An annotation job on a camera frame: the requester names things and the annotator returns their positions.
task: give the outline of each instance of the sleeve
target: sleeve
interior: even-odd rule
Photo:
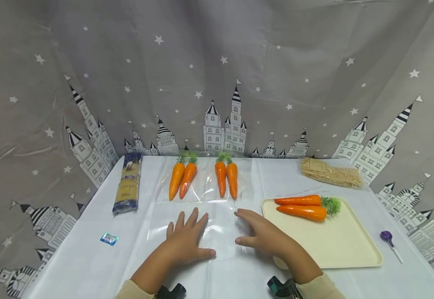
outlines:
[[[345,299],[326,273],[297,288],[304,299]]]
[[[131,280],[126,280],[114,299],[155,299],[156,294],[145,293]]]

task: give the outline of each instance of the orange carrot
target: orange carrot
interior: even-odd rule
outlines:
[[[237,193],[238,193],[238,184],[237,184],[237,177],[238,177],[238,170],[235,163],[232,162],[232,158],[230,158],[229,155],[227,155],[227,179],[228,179],[228,188],[230,190],[230,195],[232,195],[233,200],[237,199]]]
[[[287,206],[278,206],[277,211],[293,215],[299,216],[303,218],[307,218],[309,220],[323,222],[326,217],[326,208],[324,207],[313,207],[313,206],[296,206],[296,205],[287,205]]]
[[[275,199],[275,203],[279,205],[321,206],[321,198],[320,196],[314,194],[300,197]]]
[[[184,177],[180,184],[180,199],[183,199],[187,191],[189,191],[192,180],[194,180],[197,174],[197,165],[195,165],[195,163],[197,163],[197,155],[193,152],[190,154],[189,163],[185,166]]]
[[[185,158],[186,155],[180,155],[177,158],[177,163],[175,164],[174,169],[172,170],[172,177],[170,178],[169,185],[169,201],[174,199],[180,187],[180,182],[182,181],[185,171]]]
[[[222,161],[227,157],[226,154],[220,153],[217,158],[216,163],[216,174],[217,174],[217,185],[218,191],[220,193],[220,198],[223,198],[227,190],[227,178],[226,178],[226,168],[225,163]]]

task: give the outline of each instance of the spaghetti package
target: spaghetti package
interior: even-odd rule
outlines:
[[[301,164],[304,176],[337,186],[358,189],[363,186],[363,180],[358,169],[333,167],[321,160],[304,158]]]
[[[140,152],[125,154],[120,183],[117,187],[117,195],[112,208],[114,215],[137,210],[141,161],[142,155]]]

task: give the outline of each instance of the black object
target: black object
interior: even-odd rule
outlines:
[[[162,286],[157,293],[157,299],[183,299],[186,289],[182,284],[178,283],[172,292],[166,287]]]
[[[295,281],[292,279],[287,280],[287,282],[283,284],[276,276],[274,276],[270,278],[270,280],[267,282],[267,286],[277,297],[304,299],[302,294],[297,289]]]

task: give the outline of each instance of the gray curtain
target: gray curtain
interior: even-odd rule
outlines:
[[[0,0],[0,298],[184,148],[348,158],[434,268],[434,0]]]

